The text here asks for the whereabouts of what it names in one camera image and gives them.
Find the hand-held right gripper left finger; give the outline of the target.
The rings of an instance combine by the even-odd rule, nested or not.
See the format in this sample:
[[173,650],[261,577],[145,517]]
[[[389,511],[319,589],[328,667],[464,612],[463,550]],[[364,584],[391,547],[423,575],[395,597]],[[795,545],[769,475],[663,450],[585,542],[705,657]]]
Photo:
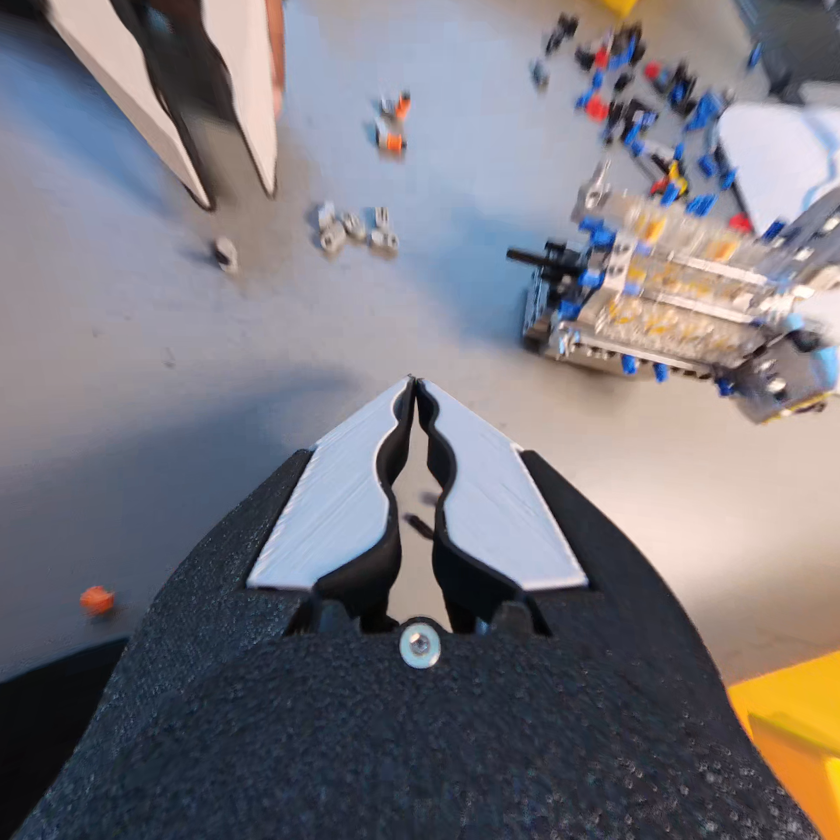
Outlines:
[[406,376],[314,445],[248,575],[247,587],[311,591],[384,536],[391,503],[377,458],[400,427]]

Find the pile of grey connectors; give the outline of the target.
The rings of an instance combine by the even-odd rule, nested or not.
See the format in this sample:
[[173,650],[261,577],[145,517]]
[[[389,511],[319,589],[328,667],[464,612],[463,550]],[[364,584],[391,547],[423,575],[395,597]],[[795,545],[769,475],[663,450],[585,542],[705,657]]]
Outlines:
[[317,206],[316,218],[319,245],[326,255],[337,255],[348,242],[367,245],[387,256],[399,253],[400,239],[392,225],[388,206],[373,207],[372,226],[367,224],[368,217],[350,211],[339,212],[331,201]]

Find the grey desk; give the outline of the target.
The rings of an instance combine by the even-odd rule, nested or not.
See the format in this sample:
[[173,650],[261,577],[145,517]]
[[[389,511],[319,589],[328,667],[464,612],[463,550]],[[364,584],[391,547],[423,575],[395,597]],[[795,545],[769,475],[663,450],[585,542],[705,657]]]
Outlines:
[[[637,383],[519,342],[529,273],[598,156],[571,46],[590,2],[289,2],[279,189],[202,140],[206,215],[60,40],[2,13],[2,677],[128,633],[294,450],[407,374],[534,448],[654,563],[726,681],[838,649],[838,400],[754,427],[707,383]],[[380,98],[411,93],[404,123]],[[375,123],[407,142],[379,152]],[[390,208],[396,256],[319,245]],[[222,271],[216,238],[238,252]],[[109,616],[79,598],[115,592]]]

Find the person's left hand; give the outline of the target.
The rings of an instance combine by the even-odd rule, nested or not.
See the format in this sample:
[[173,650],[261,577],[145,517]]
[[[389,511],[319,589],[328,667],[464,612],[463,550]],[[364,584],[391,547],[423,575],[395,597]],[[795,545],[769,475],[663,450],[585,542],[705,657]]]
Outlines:
[[274,113],[280,116],[286,92],[286,32],[282,1],[266,1],[266,18],[272,58]]

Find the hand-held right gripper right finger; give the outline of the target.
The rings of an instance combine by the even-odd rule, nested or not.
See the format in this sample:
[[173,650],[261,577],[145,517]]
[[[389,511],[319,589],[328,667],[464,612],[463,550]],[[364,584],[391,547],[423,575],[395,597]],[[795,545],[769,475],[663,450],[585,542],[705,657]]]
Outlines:
[[523,592],[586,587],[523,448],[429,380],[416,401],[447,546]]

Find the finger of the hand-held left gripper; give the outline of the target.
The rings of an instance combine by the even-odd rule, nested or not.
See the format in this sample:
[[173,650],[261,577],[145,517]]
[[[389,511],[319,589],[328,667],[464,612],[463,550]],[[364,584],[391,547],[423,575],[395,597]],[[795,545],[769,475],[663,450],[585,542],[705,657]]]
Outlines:
[[206,36],[227,72],[235,124],[264,193],[277,192],[277,119],[266,2],[202,1]]
[[195,203],[213,211],[206,168],[131,2],[51,1],[49,22]]

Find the scatter of small mixed parts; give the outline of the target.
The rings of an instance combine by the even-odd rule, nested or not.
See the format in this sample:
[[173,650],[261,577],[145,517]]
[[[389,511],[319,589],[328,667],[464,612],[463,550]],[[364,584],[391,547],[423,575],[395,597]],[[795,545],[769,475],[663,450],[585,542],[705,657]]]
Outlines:
[[647,41],[638,21],[623,22],[604,36],[574,50],[587,88],[574,110],[601,129],[604,152],[622,150],[648,180],[642,195],[617,192],[606,182],[604,160],[584,184],[573,220],[595,249],[605,250],[620,230],[647,247],[708,236],[734,249],[753,233],[744,213],[727,222],[711,218],[723,193],[734,189],[737,169],[726,162],[713,134],[692,162],[686,141],[692,133],[714,130],[728,91],[698,90],[698,76],[681,60],[667,65],[646,59]]

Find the brick engine model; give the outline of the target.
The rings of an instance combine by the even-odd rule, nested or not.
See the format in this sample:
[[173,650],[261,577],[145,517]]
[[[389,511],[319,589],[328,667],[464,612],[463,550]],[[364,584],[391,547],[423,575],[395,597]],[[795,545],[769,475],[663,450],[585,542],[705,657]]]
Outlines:
[[714,384],[752,424],[838,396],[838,189],[791,224],[743,234],[688,204],[618,192],[599,161],[571,220],[582,245],[509,248],[533,269],[522,340],[627,379]]

